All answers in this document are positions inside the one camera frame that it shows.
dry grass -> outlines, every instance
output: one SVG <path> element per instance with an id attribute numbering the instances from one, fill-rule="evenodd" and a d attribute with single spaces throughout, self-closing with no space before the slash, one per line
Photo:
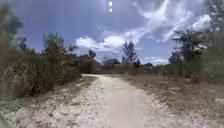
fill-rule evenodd
<path id="1" fill-rule="evenodd" d="M 68 101 L 67 99 L 74 98 L 82 88 L 88 87 L 88 85 L 90 85 L 90 83 L 93 82 L 94 80 L 95 77 L 84 76 L 75 82 L 71 82 L 63 86 L 61 85 L 55 86 L 54 90 L 43 95 L 17 99 L 7 103 L 3 102 L 0 103 L 0 111 L 4 110 L 17 111 L 18 109 L 23 107 L 27 107 L 30 105 L 32 106 L 34 104 L 38 105 L 43 102 L 46 102 L 47 100 L 53 98 L 54 96 L 58 97 L 57 100 L 60 100 L 59 102 L 64 103 Z"/>
<path id="2" fill-rule="evenodd" d="M 208 83 L 193 84 L 186 79 L 164 78 L 153 75 L 110 75 L 122 77 L 132 85 L 154 93 L 175 113 L 199 112 L 205 117 L 224 124 L 224 104 L 216 102 L 224 99 L 224 86 Z"/>

cloud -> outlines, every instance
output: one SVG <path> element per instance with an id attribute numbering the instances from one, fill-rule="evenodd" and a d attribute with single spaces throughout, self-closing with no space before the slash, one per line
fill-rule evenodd
<path id="1" fill-rule="evenodd" d="M 142 60 L 145 63 L 150 62 L 150 63 L 152 63 L 154 65 L 169 63 L 168 59 L 162 58 L 162 57 L 145 57 Z"/>
<path id="2" fill-rule="evenodd" d="M 200 16 L 198 20 L 191 26 L 194 30 L 206 28 L 210 24 L 211 17 L 208 14 Z"/>
<path id="3" fill-rule="evenodd" d="M 84 47 L 96 51 L 117 52 L 117 50 L 125 43 L 125 41 L 133 41 L 135 44 L 137 44 L 144 34 L 145 29 L 142 28 L 131 29 L 123 33 L 104 31 L 102 33 L 101 41 L 85 36 L 76 39 L 76 45 L 78 47 Z"/>
<path id="4" fill-rule="evenodd" d="M 201 4 L 204 0 L 195 0 L 196 4 Z M 158 8 L 155 8 L 155 1 L 147 2 L 147 6 L 140 6 L 137 2 L 133 3 L 145 23 L 136 28 L 128 29 L 125 32 L 113 32 L 106 30 L 106 27 L 97 25 L 102 36 L 98 40 L 90 37 L 81 37 L 76 40 L 77 45 L 98 51 L 117 51 L 125 41 L 133 41 L 138 44 L 147 35 L 156 42 L 166 42 L 174 35 L 174 32 L 182 27 L 189 26 L 194 13 L 188 8 L 189 0 L 163 0 Z M 193 24 L 194 28 L 200 28 L 208 20 L 208 17 L 201 17 Z M 160 30 L 159 38 L 151 35 L 154 31 Z"/>

sky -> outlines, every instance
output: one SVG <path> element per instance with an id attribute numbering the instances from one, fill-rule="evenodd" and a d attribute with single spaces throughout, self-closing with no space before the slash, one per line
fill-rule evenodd
<path id="1" fill-rule="evenodd" d="M 89 49 L 97 60 L 121 58 L 122 44 L 133 41 L 143 63 L 166 64 L 176 47 L 176 30 L 209 25 L 205 0 L 0 0 L 8 2 L 24 28 L 18 36 L 43 49 L 43 35 L 58 33 L 66 44 Z"/>

shrub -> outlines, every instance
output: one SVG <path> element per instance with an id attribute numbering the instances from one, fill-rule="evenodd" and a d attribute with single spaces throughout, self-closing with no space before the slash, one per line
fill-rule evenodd
<path id="1" fill-rule="evenodd" d="M 30 96 L 45 93 L 53 88 L 56 72 L 53 64 L 39 55 L 27 55 L 21 69 L 26 78 L 25 88 Z"/>

dirt trail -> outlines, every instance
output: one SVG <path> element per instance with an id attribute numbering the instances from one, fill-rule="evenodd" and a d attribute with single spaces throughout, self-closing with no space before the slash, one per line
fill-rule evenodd
<path id="1" fill-rule="evenodd" d="M 22 109 L 6 118 L 19 118 L 25 128 L 223 128 L 197 113 L 175 115 L 155 95 L 120 79 L 91 76 L 97 80 L 70 103 L 56 105 L 57 101 L 51 100 L 37 110 Z"/>

